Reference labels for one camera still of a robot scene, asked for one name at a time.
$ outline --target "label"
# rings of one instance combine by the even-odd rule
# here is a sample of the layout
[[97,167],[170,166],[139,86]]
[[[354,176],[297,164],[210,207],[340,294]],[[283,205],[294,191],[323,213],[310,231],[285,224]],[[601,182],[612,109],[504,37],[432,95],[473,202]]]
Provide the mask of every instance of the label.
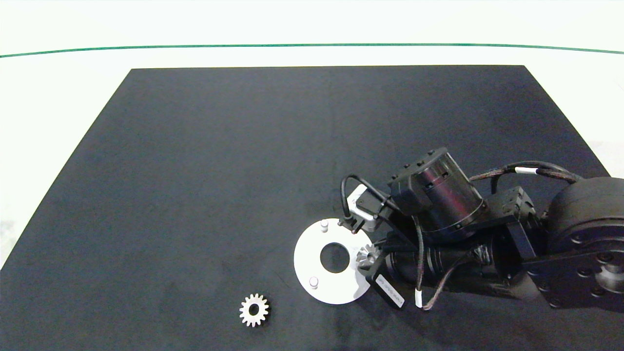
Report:
[[414,300],[416,301],[416,307],[422,308],[422,291],[414,289]]
[[384,278],[383,275],[379,274],[375,279],[375,283],[379,285],[379,287],[386,293],[386,295],[390,296],[390,299],[394,301],[394,303],[401,308],[405,299],[398,291]]
[[515,172],[518,174],[537,174],[537,168],[532,167],[516,167]]

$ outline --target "black mat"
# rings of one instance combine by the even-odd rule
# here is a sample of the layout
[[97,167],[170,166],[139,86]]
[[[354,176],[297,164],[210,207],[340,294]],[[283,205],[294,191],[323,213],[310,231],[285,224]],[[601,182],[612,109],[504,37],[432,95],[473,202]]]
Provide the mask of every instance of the black mat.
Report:
[[[597,309],[447,293],[425,314],[303,290],[295,243],[339,214],[340,178],[383,185],[439,146],[469,175],[523,159],[607,175],[521,66],[133,70],[2,270],[0,349],[620,349],[624,315]],[[540,209],[565,185],[501,188],[517,184]],[[256,292],[273,310],[251,329]]]

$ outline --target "spur gear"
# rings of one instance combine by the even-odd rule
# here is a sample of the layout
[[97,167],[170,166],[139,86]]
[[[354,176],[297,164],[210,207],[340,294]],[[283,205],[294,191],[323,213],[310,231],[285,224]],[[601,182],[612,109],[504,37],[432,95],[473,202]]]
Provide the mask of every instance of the spur gear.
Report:
[[358,251],[356,262],[358,267],[368,270],[379,257],[379,249],[374,244],[366,244]]
[[[240,312],[242,312],[239,317],[243,319],[243,323],[247,323],[247,327],[249,327],[250,325],[252,327],[260,325],[263,320],[266,320],[266,316],[269,314],[269,304],[266,301],[264,295],[249,295],[249,297],[245,297],[245,301],[243,301],[241,304],[243,305],[243,307],[238,309]],[[249,309],[253,305],[258,306],[258,312],[252,315]]]

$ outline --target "white disc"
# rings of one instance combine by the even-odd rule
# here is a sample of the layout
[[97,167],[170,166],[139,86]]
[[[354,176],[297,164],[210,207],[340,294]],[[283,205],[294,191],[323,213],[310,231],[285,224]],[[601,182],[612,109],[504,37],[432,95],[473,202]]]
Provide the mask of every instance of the white disc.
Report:
[[[326,270],[321,263],[321,250],[328,244],[338,243],[349,252],[349,265],[340,273]],[[309,226],[295,246],[295,272],[301,286],[315,299],[327,304],[340,305],[364,295],[370,285],[358,271],[356,256],[371,239],[360,230],[352,234],[338,225],[338,219],[320,220]]]

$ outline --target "green line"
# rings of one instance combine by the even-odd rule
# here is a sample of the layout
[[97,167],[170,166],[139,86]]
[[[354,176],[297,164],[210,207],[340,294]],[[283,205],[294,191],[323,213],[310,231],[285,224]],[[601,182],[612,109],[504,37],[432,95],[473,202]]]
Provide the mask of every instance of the green line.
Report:
[[583,49],[580,47],[521,45],[521,44],[475,44],[468,42],[369,42],[369,43],[334,43],[334,44],[199,44],[199,45],[146,45],[146,46],[105,46],[105,47],[82,47],[78,49],[63,49],[50,51],[22,52],[20,54],[0,55],[5,57],[30,56],[43,54],[57,54],[59,52],[96,51],[96,50],[124,50],[124,49],[180,49],[190,47],[329,47],[329,46],[480,46],[480,47],[519,47],[525,49],[550,49],[584,52],[600,52],[602,54],[624,54],[624,51]]

